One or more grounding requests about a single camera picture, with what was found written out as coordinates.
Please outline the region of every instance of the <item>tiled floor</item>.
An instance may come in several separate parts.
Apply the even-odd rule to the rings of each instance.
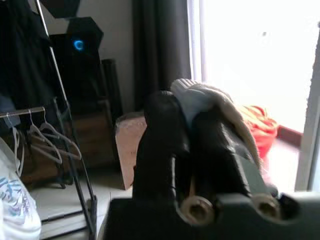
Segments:
[[[113,198],[129,198],[132,195],[132,188],[127,191],[122,190],[122,179],[119,173],[108,172],[106,170],[94,170],[89,172],[94,194],[98,199],[97,206],[97,235],[109,207],[109,202]],[[89,193],[86,183],[81,179],[81,187],[84,197],[87,200]],[[57,188],[57,185],[46,186],[33,189],[30,194],[36,201],[40,218],[48,219],[58,214],[72,213],[81,210],[75,185],[67,186],[66,189]],[[65,219],[49,222],[42,225],[41,239],[49,238],[83,228],[86,225],[84,216],[76,215]],[[54,238],[56,240],[87,240],[86,231],[68,234]]]

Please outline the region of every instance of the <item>red plastic bag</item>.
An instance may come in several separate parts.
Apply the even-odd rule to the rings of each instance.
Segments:
[[[277,137],[279,124],[259,106],[242,106],[240,112],[255,139],[260,158],[264,159]]]

